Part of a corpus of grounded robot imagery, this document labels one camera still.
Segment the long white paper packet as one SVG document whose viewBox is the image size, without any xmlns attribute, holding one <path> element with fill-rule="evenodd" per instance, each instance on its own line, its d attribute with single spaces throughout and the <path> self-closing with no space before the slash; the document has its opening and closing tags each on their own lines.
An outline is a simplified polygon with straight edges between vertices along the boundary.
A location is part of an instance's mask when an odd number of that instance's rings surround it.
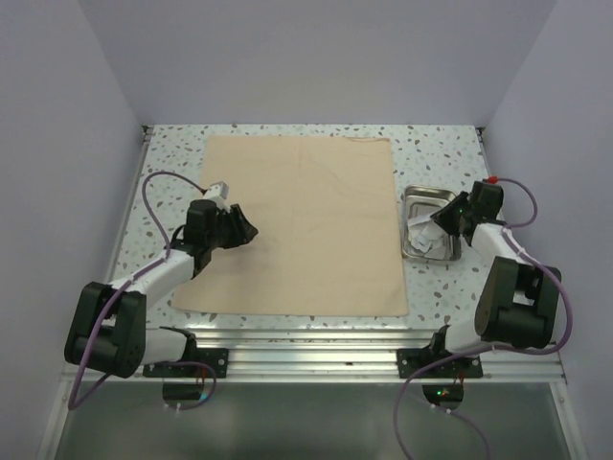
<svg viewBox="0 0 613 460">
<path fill-rule="evenodd" d="M 431 215 L 420 215 L 410 218 L 406 222 L 407 230 L 414 234 L 419 234 L 426 231 L 430 234 L 440 234 L 442 229 L 432 219 Z"/>
</svg>

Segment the white printed paper packet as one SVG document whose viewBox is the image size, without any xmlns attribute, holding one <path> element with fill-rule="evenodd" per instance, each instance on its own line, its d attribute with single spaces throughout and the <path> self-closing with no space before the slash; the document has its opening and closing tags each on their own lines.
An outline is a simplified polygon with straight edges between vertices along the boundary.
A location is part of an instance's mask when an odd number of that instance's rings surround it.
<svg viewBox="0 0 613 460">
<path fill-rule="evenodd" d="M 422 227 L 409 230 L 409 242 L 418 251 L 426 253 L 443 245 L 445 233 L 439 227 Z"/>
</svg>

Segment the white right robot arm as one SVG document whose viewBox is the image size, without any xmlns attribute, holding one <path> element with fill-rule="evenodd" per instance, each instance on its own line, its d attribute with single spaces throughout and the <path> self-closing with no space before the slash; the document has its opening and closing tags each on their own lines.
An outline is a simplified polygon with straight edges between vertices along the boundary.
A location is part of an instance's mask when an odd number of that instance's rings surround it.
<svg viewBox="0 0 613 460">
<path fill-rule="evenodd" d="M 476 181 L 426 222 L 431 236 L 458 237 L 489 264 L 474 319 L 446 325 L 433 334 L 426 363 L 432 373 L 448 376 L 461 357 L 489 350 L 545 355 L 550 345 L 558 301 L 566 301 L 561 273 L 532 257 L 513 237 L 513 226 L 499 219 L 504 180 Z"/>
</svg>

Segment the beige cloth mat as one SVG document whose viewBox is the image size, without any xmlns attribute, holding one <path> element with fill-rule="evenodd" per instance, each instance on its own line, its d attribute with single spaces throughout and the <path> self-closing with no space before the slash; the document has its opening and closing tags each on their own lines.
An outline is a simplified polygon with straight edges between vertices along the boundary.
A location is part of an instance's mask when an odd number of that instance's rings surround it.
<svg viewBox="0 0 613 460">
<path fill-rule="evenodd" d="M 213 136 L 201 181 L 224 181 L 258 229 L 214 252 L 172 297 L 182 311 L 404 316 L 391 144 L 386 138 Z"/>
</svg>

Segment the stainless steel tray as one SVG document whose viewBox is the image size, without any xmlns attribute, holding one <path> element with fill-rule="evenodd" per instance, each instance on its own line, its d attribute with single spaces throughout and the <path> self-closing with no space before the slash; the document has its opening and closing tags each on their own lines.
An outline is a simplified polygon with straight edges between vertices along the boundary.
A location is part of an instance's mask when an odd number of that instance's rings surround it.
<svg viewBox="0 0 613 460">
<path fill-rule="evenodd" d="M 456 262 L 462 248 L 458 237 L 436 230 L 432 216 L 456 194 L 447 189 L 409 185 L 402 194 L 401 249 L 406 259 L 423 262 Z"/>
</svg>

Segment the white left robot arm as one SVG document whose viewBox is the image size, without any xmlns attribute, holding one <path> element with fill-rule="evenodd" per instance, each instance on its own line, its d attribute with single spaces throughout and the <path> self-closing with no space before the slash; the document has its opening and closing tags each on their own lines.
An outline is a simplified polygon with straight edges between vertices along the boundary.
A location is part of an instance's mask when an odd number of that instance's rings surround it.
<svg viewBox="0 0 613 460">
<path fill-rule="evenodd" d="M 221 209 L 210 199 L 192 201 L 185 223 L 158 260 L 110 284 L 91 282 L 82 289 L 65 360 L 124 379 L 147 365 L 167 365 L 181 377 L 192 374 L 199 363 L 194 335 L 173 327 L 148 328 L 148 308 L 197 277 L 215 250 L 246 245 L 258 234 L 239 205 Z"/>
</svg>

